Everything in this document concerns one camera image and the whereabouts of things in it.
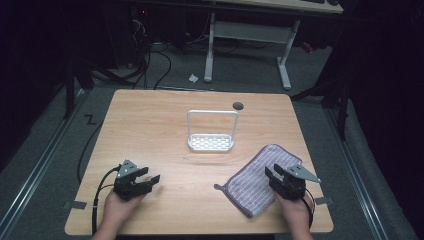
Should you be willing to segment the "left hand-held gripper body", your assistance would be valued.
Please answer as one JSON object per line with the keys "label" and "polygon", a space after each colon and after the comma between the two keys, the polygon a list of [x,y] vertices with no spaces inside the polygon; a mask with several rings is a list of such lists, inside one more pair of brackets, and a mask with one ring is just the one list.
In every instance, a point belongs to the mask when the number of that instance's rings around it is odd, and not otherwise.
{"label": "left hand-held gripper body", "polygon": [[126,159],[118,170],[114,181],[114,192],[123,200],[129,201],[135,197],[145,195],[143,182],[137,183],[133,173],[141,169],[136,164]]}

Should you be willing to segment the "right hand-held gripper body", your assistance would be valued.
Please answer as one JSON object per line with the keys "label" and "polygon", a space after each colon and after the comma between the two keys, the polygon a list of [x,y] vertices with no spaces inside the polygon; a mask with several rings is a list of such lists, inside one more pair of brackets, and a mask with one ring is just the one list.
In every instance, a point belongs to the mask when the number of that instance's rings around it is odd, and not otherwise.
{"label": "right hand-held gripper body", "polygon": [[321,179],[312,174],[302,165],[293,165],[283,168],[286,171],[285,176],[279,175],[274,170],[271,170],[275,177],[280,179],[280,182],[273,182],[269,179],[269,186],[282,198],[295,201],[303,198],[306,192],[306,182],[312,181],[320,183]]}

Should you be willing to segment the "striped purple-grey towel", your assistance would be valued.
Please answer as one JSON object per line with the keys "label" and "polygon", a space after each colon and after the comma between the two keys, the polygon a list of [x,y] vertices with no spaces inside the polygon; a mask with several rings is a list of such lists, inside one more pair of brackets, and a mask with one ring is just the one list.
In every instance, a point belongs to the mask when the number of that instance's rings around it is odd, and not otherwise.
{"label": "striped purple-grey towel", "polygon": [[269,178],[265,174],[265,169],[271,169],[275,164],[286,168],[302,164],[302,160],[277,144],[269,144],[224,185],[215,184],[214,188],[222,191],[248,219],[255,218],[275,200]]}

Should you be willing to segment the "person's left hand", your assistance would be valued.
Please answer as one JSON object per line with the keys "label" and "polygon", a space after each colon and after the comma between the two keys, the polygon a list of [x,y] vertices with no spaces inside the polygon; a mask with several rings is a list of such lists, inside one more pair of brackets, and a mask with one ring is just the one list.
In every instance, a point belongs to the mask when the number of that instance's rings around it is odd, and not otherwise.
{"label": "person's left hand", "polygon": [[143,194],[126,201],[111,190],[105,200],[103,219],[97,233],[105,234],[107,237],[116,236],[145,197],[146,194]]}

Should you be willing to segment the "person's right hand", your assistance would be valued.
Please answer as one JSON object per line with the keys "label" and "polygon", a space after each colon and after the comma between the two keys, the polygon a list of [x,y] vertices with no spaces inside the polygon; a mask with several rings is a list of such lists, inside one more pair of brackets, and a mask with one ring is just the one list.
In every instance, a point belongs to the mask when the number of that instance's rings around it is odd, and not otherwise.
{"label": "person's right hand", "polygon": [[282,208],[282,215],[290,232],[301,230],[310,232],[309,216],[314,209],[311,198],[305,195],[300,200],[291,201],[282,198],[278,194],[275,194],[275,196]]}

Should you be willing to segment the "black metal stand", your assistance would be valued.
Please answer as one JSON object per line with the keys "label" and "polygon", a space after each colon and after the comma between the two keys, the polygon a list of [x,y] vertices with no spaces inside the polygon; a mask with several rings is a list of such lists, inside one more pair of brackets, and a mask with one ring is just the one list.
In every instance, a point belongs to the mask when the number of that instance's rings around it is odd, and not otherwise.
{"label": "black metal stand", "polygon": [[75,82],[78,82],[83,90],[91,91],[94,87],[94,80],[91,77],[90,65],[86,59],[80,57],[71,57],[67,62],[65,77],[65,119],[67,119],[74,110]]}
{"label": "black metal stand", "polygon": [[345,125],[346,118],[348,116],[347,108],[351,82],[351,77],[343,77],[326,81],[324,83],[318,83],[312,88],[309,88],[305,91],[291,96],[290,99],[292,101],[299,101],[308,96],[315,96],[321,94],[323,96],[323,99],[321,100],[321,106],[323,108],[338,108],[336,130],[339,137],[342,140],[346,140]]}

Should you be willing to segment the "white-framed wooden desk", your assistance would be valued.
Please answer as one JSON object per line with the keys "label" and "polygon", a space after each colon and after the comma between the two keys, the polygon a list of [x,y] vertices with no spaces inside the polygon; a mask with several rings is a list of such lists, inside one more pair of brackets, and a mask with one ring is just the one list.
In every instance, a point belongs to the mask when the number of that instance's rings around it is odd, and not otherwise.
{"label": "white-framed wooden desk", "polygon": [[[286,61],[296,38],[301,14],[323,14],[324,16],[339,16],[343,7],[337,0],[200,0],[207,7],[214,7],[209,16],[208,50],[205,62],[204,81],[213,79],[214,43],[216,38],[247,40],[263,43],[283,44],[282,55],[276,58],[282,86],[291,89]],[[228,7],[241,10],[276,10],[294,13],[295,18],[290,26],[277,26],[265,23],[242,23],[240,20],[217,20],[218,7]]]}

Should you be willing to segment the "metal floor rail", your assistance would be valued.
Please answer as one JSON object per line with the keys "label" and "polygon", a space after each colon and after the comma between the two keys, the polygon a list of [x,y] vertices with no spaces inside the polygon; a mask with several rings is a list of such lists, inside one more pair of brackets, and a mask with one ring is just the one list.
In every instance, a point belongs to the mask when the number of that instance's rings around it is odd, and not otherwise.
{"label": "metal floor rail", "polygon": [[343,160],[345,162],[350,182],[353,186],[362,212],[366,218],[368,226],[372,232],[374,240],[388,240],[387,232],[382,224],[382,221],[377,213],[376,206],[372,200],[364,181],[358,171],[358,168],[354,162],[353,155],[351,154],[349,147],[345,140],[343,140],[337,129],[337,120],[332,110],[323,110],[329,125],[331,126],[333,135],[335,136],[339,148],[343,154]]}
{"label": "metal floor rail", "polygon": [[0,240],[6,240],[33,193],[47,172],[53,157],[89,91],[78,90],[74,107],[66,110],[65,91],[47,106],[35,122],[29,136],[0,173]]}

